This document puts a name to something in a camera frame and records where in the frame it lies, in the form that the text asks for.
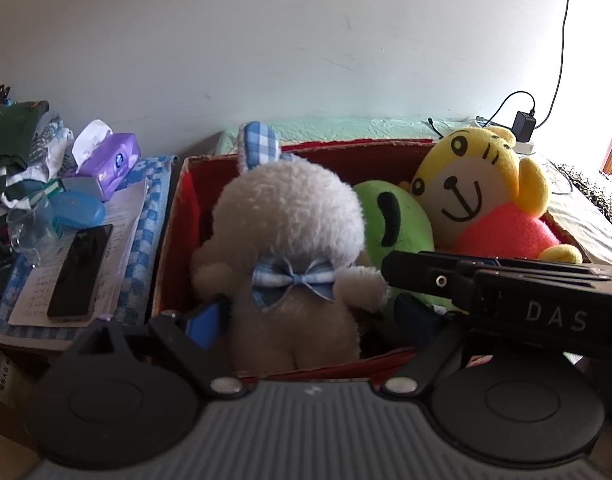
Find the blue checkered cloth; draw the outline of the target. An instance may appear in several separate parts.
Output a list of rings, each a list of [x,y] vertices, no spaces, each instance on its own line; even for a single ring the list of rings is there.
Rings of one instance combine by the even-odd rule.
[[[128,257],[125,276],[120,286],[115,316],[126,325],[139,325],[150,310],[150,293],[155,259],[161,232],[166,222],[172,166],[178,157],[161,155],[146,157],[137,162],[120,188],[146,182],[146,200],[137,224],[137,231]],[[12,326],[9,318],[18,294],[32,267],[18,257],[12,268],[4,294],[0,299],[0,342],[10,344],[14,338],[72,340],[72,328],[31,328]]]

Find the yellow green cartoon bedsheet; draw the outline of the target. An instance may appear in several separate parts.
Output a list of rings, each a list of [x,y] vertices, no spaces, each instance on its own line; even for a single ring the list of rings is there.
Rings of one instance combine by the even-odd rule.
[[[278,120],[271,122],[269,126],[280,137],[281,144],[286,146],[307,142],[358,140],[436,141],[440,134],[479,124],[476,119],[465,119],[461,122],[436,119],[430,124],[426,119],[304,118]],[[612,225],[578,188],[571,185],[568,179],[551,165],[551,162],[563,162],[560,157],[539,153],[530,157],[539,162],[550,181],[548,218],[574,239],[583,255],[591,262],[612,266]]]

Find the camouflage blanket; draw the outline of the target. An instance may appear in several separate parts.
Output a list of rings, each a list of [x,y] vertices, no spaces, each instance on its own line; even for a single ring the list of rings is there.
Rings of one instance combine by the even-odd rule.
[[[601,171],[586,171],[563,162],[551,162],[551,165],[560,171],[571,185],[578,188],[612,225],[612,180],[606,174]]]

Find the blue glasses case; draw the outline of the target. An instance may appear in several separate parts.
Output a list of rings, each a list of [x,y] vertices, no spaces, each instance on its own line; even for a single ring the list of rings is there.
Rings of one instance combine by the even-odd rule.
[[[105,218],[104,204],[94,196],[63,191],[49,197],[54,217],[61,226],[88,229],[100,226]]]

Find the white plush bunny plaid ears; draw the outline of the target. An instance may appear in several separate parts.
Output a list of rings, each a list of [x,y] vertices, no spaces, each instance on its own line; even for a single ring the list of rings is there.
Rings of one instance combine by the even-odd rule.
[[[379,270],[360,266],[364,215],[335,172],[285,153],[262,122],[239,132],[239,174],[213,211],[213,235],[191,260],[203,300],[231,302],[230,356],[266,375],[341,365],[360,356],[353,310],[385,306]]]

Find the green white clothing pile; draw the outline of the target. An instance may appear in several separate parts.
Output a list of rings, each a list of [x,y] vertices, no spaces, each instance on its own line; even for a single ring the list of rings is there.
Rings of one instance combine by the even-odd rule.
[[[74,140],[48,102],[0,103],[0,218],[73,165]]]

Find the black smartphone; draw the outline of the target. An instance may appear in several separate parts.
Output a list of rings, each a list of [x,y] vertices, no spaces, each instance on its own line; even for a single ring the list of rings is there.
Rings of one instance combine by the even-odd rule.
[[[75,233],[49,302],[49,320],[78,322],[90,318],[98,276],[112,233],[112,224]]]

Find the clear plastic cup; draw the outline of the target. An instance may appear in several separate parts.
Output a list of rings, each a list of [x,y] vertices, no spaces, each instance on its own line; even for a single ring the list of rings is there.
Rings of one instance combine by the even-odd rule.
[[[58,251],[61,230],[44,191],[20,200],[7,216],[10,243],[34,267],[50,260]]]

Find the red cardboard box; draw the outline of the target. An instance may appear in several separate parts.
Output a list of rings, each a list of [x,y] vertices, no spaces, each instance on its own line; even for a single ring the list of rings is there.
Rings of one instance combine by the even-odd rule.
[[[422,140],[358,140],[308,142],[290,145],[289,154],[304,157],[336,172],[342,180],[358,184],[368,180],[399,183],[417,169],[433,142]],[[192,257],[213,234],[213,209],[222,189],[237,176],[236,156],[193,156],[181,167],[171,213],[167,220],[151,315],[175,310],[190,316],[218,304],[219,336],[210,353],[235,369],[231,356],[231,307],[222,297],[199,299],[191,284]],[[361,330],[360,360],[342,365],[302,367],[273,373],[273,380],[371,380],[383,385],[414,356],[412,347],[399,340],[384,315],[356,313]]]

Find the yellow tiger plush toy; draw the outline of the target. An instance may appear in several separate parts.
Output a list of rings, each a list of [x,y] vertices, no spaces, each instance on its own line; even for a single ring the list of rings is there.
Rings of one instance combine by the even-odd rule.
[[[542,220],[551,192],[537,162],[520,158],[501,127],[452,131],[403,187],[431,222],[438,250],[477,257],[580,263]]]

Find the purple tissue pack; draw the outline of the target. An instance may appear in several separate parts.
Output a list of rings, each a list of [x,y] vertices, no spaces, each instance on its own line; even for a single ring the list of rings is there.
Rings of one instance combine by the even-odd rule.
[[[82,129],[71,153],[75,168],[61,177],[63,188],[101,202],[112,197],[141,156],[135,133],[114,132],[101,119],[94,119]]]

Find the green frog plush toy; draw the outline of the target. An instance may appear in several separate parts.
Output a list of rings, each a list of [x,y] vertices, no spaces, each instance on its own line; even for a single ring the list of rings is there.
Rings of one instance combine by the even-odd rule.
[[[353,276],[355,305],[388,318],[440,318],[450,301],[425,287],[426,252],[435,250],[431,222],[422,206],[399,186],[368,180],[353,187],[362,208],[364,247]]]

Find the black plug adapter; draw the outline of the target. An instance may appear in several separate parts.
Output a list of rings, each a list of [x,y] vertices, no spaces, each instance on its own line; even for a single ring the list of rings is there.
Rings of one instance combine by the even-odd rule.
[[[534,118],[534,114],[517,112],[511,131],[517,142],[528,143],[534,132],[534,127],[536,127],[536,118]]]

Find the white power strip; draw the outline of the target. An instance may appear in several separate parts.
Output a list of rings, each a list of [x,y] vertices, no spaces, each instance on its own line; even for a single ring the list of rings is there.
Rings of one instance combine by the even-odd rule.
[[[517,142],[514,146],[517,155],[530,156],[534,154],[534,144],[531,142]]]

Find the printed paper sheets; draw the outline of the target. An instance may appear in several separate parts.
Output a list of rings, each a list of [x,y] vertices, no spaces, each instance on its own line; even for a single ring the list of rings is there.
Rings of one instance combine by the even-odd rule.
[[[50,300],[59,289],[58,278],[66,254],[74,243],[74,236],[67,234],[58,254],[28,274],[10,314],[9,323],[13,326],[78,327],[85,325],[89,318],[115,311],[147,190],[146,181],[141,180],[117,191],[106,203],[104,222],[112,226],[112,231],[101,263],[90,273],[96,279],[93,291],[86,296],[80,286],[75,286],[66,295],[67,306],[82,307],[84,313],[58,315],[54,318],[48,315]]]

